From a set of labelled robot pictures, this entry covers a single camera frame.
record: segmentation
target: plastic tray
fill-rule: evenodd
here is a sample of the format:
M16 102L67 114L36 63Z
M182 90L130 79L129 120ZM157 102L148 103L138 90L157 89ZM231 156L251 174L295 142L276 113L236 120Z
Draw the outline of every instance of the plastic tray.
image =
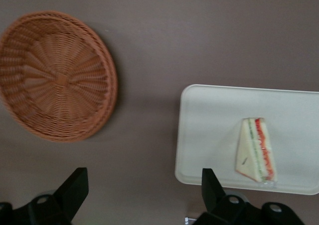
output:
M314 195L319 193L319 93L191 85L181 96L176 178L201 184L212 168L223 187ZM264 117L278 182L263 187L235 171L241 120Z

